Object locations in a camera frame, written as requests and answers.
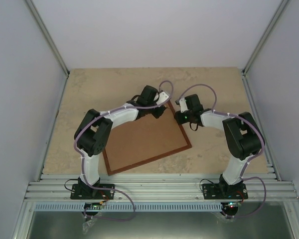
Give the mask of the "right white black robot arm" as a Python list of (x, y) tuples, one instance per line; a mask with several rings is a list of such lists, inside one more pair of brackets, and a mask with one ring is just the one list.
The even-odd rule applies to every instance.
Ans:
[(180, 107), (174, 115), (179, 125), (188, 123), (196, 127), (212, 127), (221, 130), (231, 157), (218, 183), (200, 183), (205, 199), (244, 200), (248, 198), (242, 176), (250, 161), (264, 149), (265, 143), (254, 118), (249, 112), (235, 115), (206, 109), (196, 94), (176, 101)]

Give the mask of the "left aluminium corner post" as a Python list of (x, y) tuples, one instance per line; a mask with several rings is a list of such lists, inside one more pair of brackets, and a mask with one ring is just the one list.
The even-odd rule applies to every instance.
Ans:
[(40, 16), (40, 13), (35, 6), (34, 2), (32, 0), (25, 0), (24, 3), (26, 4), (29, 12), (31, 13), (34, 21), (36, 22), (39, 30), (41, 31), (43, 38), (45, 39), (46, 43), (48, 44), (50, 50), (52, 51), (56, 61), (58, 62), (59, 66), (61, 67), (63, 73), (68, 78), (70, 71), (68, 70), (59, 50), (57, 49), (57, 46), (55, 45), (42, 17)]

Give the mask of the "right aluminium corner post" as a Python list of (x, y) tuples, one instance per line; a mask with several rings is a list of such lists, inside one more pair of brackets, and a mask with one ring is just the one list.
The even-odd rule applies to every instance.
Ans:
[(287, 9), (288, 5), (290, 4), (291, 0), (282, 0), (280, 1), (277, 9), (275, 10), (273, 16), (271, 17), (265, 31), (263, 32), (260, 40), (258, 41), (255, 49), (253, 50), (251, 56), (249, 57), (245, 67), (242, 69), (242, 75), (244, 77), (247, 76), (248, 71), (251, 69), (254, 61), (262, 51), (263, 47), (265, 46), (266, 42), (268, 41), (270, 35), (274, 31), (276, 25), (280, 21), (282, 15), (284, 14), (285, 10)]

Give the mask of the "aluminium corner post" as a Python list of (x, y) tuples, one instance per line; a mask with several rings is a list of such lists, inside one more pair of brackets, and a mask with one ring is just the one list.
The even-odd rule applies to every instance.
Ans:
[(46, 43), (48, 44), (50, 50), (52, 51), (56, 61), (58, 62), (59, 66), (61, 67), (63, 73), (68, 78), (70, 71), (68, 70), (59, 50), (57, 49), (57, 46), (55, 45), (42, 17), (40, 16), (40, 13), (35, 6), (34, 2), (32, 0), (25, 0), (24, 3), (26, 4), (29, 12), (31, 13), (34, 21), (36, 22), (39, 30), (41, 31), (43, 38), (45, 39)]
[(265, 46), (266, 42), (268, 41), (270, 35), (274, 31), (276, 25), (280, 21), (282, 15), (284, 14), (285, 10), (287, 9), (288, 5), (290, 4), (291, 0), (282, 0), (280, 1), (277, 9), (275, 10), (273, 16), (271, 17), (265, 31), (263, 32), (260, 40), (258, 41), (255, 49), (253, 50), (251, 56), (249, 57), (245, 67), (242, 69), (242, 75), (244, 77), (247, 76), (248, 71), (251, 69), (254, 61), (262, 51), (263, 47)]

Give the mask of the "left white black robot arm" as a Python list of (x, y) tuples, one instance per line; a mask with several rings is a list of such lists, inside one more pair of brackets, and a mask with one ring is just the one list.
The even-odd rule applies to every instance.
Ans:
[(107, 145), (111, 130), (148, 114), (159, 118), (166, 109), (170, 94), (145, 86), (121, 107), (98, 112), (90, 109), (74, 134), (74, 149), (81, 155), (81, 174), (72, 186), (71, 199), (94, 199), (99, 194), (99, 160)]

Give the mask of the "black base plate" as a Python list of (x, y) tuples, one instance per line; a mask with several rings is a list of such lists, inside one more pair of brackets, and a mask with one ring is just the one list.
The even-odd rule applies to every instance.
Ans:
[(101, 190), (95, 190), (88, 186), (74, 184), (71, 189), (72, 200), (112, 200), (114, 198), (114, 184), (100, 184)]
[(203, 193), (204, 199), (207, 200), (245, 200), (249, 198), (246, 185), (242, 181), (234, 185), (229, 185), (223, 179), (222, 175), (218, 183), (202, 179), (199, 183), (199, 188)]

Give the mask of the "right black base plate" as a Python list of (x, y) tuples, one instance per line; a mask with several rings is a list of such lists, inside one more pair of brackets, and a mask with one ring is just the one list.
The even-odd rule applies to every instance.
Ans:
[(245, 200), (249, 198), (246, 185), (242, 181), (234, 185), (229, 185), (223, 179), (222, 175), (218, 183), (202, 179), (199, 183), (199, 188), (203, 193), (204, 199), (207, 200)]

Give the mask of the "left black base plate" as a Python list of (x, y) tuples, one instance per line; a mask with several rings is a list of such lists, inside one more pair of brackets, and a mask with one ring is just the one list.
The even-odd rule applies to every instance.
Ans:
[(74, 184), (71, 189), (72, 200), (112, 200), (114, 198), (114, 184), (100, 184), (101, 190), (95, 190), (88, 186)]

